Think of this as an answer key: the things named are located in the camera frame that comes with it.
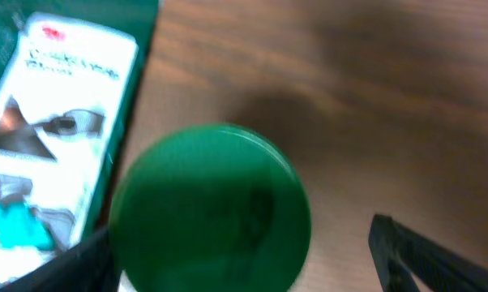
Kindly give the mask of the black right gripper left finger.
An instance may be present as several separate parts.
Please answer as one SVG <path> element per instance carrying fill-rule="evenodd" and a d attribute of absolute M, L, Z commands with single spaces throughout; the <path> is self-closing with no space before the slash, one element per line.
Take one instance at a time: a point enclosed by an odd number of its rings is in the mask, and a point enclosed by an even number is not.
<path fill-rule="evenodd" d="M 116 292 L 120 277 L 104 227 L 0 292 Z"/>

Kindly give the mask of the green lid spice jar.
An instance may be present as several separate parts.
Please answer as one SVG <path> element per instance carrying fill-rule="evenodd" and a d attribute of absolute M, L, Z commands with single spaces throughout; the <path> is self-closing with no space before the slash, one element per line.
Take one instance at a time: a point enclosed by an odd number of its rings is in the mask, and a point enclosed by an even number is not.
<path fill-rule="evenodd" d="M 310 205 L 290 161 L 243 127 L 177 131 L 113 195 L 113 252 L 138 291 L 285 292 L 310 247 Z"/>

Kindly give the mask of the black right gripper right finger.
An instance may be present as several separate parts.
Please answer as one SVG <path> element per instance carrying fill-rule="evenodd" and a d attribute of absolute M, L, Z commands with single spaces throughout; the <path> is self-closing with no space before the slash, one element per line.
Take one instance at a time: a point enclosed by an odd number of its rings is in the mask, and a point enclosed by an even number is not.
<path fill-rule="evenodd" d="M 488 292 L 488 270 L 421 236 L 392 217 L 376 214 L 368 238 L 384 292 L 410 291 L 419 278 L 432 291 Z"/>

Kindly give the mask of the white green packet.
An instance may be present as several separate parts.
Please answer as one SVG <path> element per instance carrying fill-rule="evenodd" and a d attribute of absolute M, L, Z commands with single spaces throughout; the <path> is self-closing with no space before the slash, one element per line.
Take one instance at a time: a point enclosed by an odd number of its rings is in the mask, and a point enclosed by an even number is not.
<path fill-rule="evenodd" d="M 0 0 L 0 288 L 94 231 L 157 0 Z"/>

